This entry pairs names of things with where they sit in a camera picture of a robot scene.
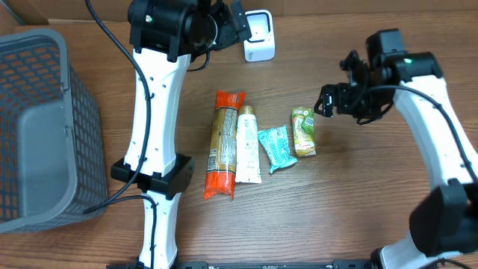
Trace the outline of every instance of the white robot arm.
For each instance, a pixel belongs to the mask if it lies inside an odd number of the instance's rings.
[[[444,78],[425,75],[412,78],[410,82],[402,81],[407,86],[432,97],[439,102],[453,121],[460,141],[471,161],[475,174],[478,173],[478,155],[471,146],[462,125],[453,111],[447,94],[447,83]],[[472,184],[473,179],[465,169],[456,143],[440,112],[431,103],[420,96],[404,90],[395,90],[394,104],[405,117],[418,144],[429,174],[430,188],[447,186],[450,179],[457,179],[462,185]],[[396,244],[384,247],[380,252],[383,269],[421,268],[438,258],[452,258],[461,255],[459,251],[451,251],[439,256],[427,257],[417,249],[410,235]]]
[[[367,268],[424,268],[478,250],[478,155],[453,111],[438,62],[429,52],[409,54],[397,29],[369,37],[367,52],[370,67],[356,51],[341,61],[350,83],[325,85],[314,111],[332,117],[336,107],[363,125],[395,104],[418,144],[431,189],[412,212],[406,238],[374,251]]]
[[[194,170],[194,160],[176,153],[174,143],[181,86],[196,57],[209,57],[211,50],[252,36],[240,1],[231,8],[232,12],[222,1],[211,6],[211,0],[134,0],[128,9],[130,42],[149,88],[151,120],[144,145],[148,106],[145,84],[137,72],[131,142],[126,156],[111,168],[111,177],[131,182],[140,166],[134,183],[151,198],[144,200],[144,245],[134,268],[176,266],[179,198]]]

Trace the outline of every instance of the wood grain surface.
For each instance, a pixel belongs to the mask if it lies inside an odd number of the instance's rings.
[[[286,16],[274,23],[277,50],[272,61],[246,64],[238,45],[212,53],[206,70],[186,75],[176,148],[196,158],[196,171],[179,205],[176,238],[182,261],[366,259],[375,248],[404,238],[410,212],[429,193],[418,147],[405,120],[392,109],[368,126],[357,126],[348,116],[316,116],[316,156],[270,175],[261,149],[262,184],[238,185],[233,201],[227,196],[204,201],[217,90],[246,91],[259,128],[287,124],[292,143],[291,109],[313,106],[324,84],[346,81],[338,61],[351,49],[365,58],[368,36],[400,28],[411,52],[431,51],[438,58],[456,114],[471,143],[478,145],[478,11]],[[108,26],[128,43],[128,23]],[[52,28],[65,36],[71,64],[99,104],[110,167],[124,156],[131,136],[134,70],[97,26]],[[122,184],[109,179],[110,193]],[[126,192],[138,193],[136,188]],[[0,266],[104,268],[133,261],[142,245],[142,202],[122,202],[84,223],[0,235]],[[478,267],[476,254],[459,260]]]

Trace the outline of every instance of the long snack bag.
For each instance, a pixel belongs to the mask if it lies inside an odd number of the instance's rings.
[[[215,194],[230,194],[234,199],[236,173],[236,125],[239,108],[246,93],[217,92],[216,111],[212,124],[211,146],[204,199]]]

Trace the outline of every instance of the black mounting bracket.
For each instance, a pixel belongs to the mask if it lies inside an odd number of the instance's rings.
[[[171,172],[165,176],[161,173],[153,173],[152,176],[140,173],[133,183],[137,183],[137,187],[143,192],[155,191],[166,195],[166,199],[171,200],[176,194],[186,191],[193,177],[194,167],[193,157],[176,153],[176,164]],[[133,175],[131,166],[124,164],[124,158],[111,166],[113,179],[128,182]]]

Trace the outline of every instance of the teal wrapper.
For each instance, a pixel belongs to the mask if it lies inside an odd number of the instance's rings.
[[[274,173],[279,168],[289,167],[297,163],[297,159],[291,156],[289,149],[289,137],[287,136],[287,128],[272,128],[265,131],[259,131],[259,142],[264,147],[270,160],[269,173]]]

